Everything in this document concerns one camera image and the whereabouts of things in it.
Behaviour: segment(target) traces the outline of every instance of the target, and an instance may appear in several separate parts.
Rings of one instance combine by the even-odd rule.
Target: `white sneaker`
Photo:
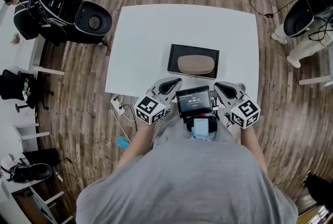
[[[301,63],[299,61],[294,61],[290,58],[290,56],[288,55],[287,56],[287,61],[289,63],[291,63],[291,65],[294,67],[294,68],[300,68],[301,67]]]
[[[271,38],[274,41],[278,41],[282,45],[286,45],[288,43],[287,39],[282,39],[282,38],[278,37],[275,32],[271,34]]]

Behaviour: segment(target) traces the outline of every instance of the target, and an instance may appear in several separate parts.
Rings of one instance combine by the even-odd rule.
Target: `black tray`
[[[205,78],[205,79],[211,79],[211,80],[216,79],[217,69],[219,67],[219,54],[220,54],[220,51],[218,51],[218,50],[179,45],[179,44],[172,44],[171,50],[170,50],[170,55],[169,55],[168,72],[173,73],[173,74],[181,74],[181,75],[199,77],[199,78]],[[178,69],[178,58],[181,56],[186,56],[186,55],[204,55],[204,56],[209,56],[209,57],[213,58],[214,63],[215,63],[213,71],[208,74],[202,74],[202,75],[190,75],[190,74],[182,73]]]

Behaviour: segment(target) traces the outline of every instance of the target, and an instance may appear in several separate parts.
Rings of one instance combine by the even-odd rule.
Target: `blue object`
[[[215,132],[208,132],[208,118],[195,118],[192,127],[192,139],[214,141]]]
[[[124,150],[126,150],[129,146],[129,142],[127,140],[127,138],[123,137],[123,136],[118,136],[117,137],[117,146],[120,148],[123,148]]]

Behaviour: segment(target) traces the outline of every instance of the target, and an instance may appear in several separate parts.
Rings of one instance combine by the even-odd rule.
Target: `black cable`
[[[328,24],[332,21],[332,19],[333,19],[333,15],[331,15],[331,16],[327,19],[327,21],[326,21],[322,26],[319,27],[318,31],[309,34],[309,35],[308,35],[308,39],[309,39],[310,41],[320,42],[321,45],[322,45],[323,47],[325,47],[325,45],[322,43],[322,40],[323,40],[324,37],[326,36],[326,32],[327,32],[327,31],[333,31],[333,30],[327,30],[327,26],[328,26]],[[321,33],[321,32],[323,32],[324,35],[323,35],[323,37],[322,37],[321,39],[319,39],[319,33]],[[310,36],[315,35],[315,34],[318,34],[318,40],[310,38]]]
[[[137,125],[136,125],[136,120],[135,120],[135,114],[133,112],[133,109],[131,107],[131,105],[123,105],[123,106],[128,106],[132,112],[132,116],[133,116],[133,120],[134,120],[134,123],[135,123],[135,130],[137,131]]]
[[[75,170],[75,168],[74,168],[74,164],[73,164],[72,160],[70,160],[68,157],[65,157],[65,160],[66,160],[68,163],[71,163],[71,164],[72,164],[72,167],[73,167],[73,170],[74,170],[75,176],[74,176],[73,174],[71,174],[71,173],[62,173],[62,172],[63,172],[62,170],[61,170],[59,173],[61,173],[61,174],[63,174],[63,175],[70,175],[70,176],[72,176],[72,177],[75,179],[76,182],[79,182],[78,174],[76,174],[76,170]]]
[[[252,6],[252,8],[254,9],[254,11],[256,11],[256,12],[257,12],[259,15],[261,15],[261,16],[265,16],[265,17],[267,17],[267,18],[272,18],[276,13],[278,13],[278,12],[280,12],[282,9],[286,8],[289,4],[291,4],[291,3],[294,2],[295,0],[290,1],[288,4],[286,4],[285,6],[281,7],[279,10],[277,10],[276,12],[271,13],[271,14],[269,14],[269,13],[267,13],[267,14],[260,13],[260,12],[259,12],[259,11],[258,11],[253,5],[252,5],[251,1],[252,1],[252,0],[250,0],[249,3],[250,3],[250,5]]]
[[[72,177],[75,179],[76,182],[79,182],[78,174],[76,174],[76,170],[75,170],[75,168],[74,168],[73,163],[72,163],[72,167],[73,167],[73,170],[74,170],[75,176],[74,176],[73,174],[71,174],[71,173],[65,173],[65,174],[63,174],[63,175],[70,175],[70,176],[72,176]]]

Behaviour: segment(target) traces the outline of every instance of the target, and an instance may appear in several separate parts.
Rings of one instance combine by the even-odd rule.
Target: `white table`
[[[47,69],[40,66],[42,52],[45,44],[45,39],[39,35],[32,40],[23,40],[23,43],[19,45],[14,64],[26,71],[40,71],[51,74],[65,75],[65,72]]]
[[[220,51],[216,80],[170,74],[171,44]],[[140,5],[123,7],[111,49],[105,91],[142,96],[166,77],[183,79],[182,89],[216,81],[242,82],[257,99],[259,49],[255,15],[209,6]]]

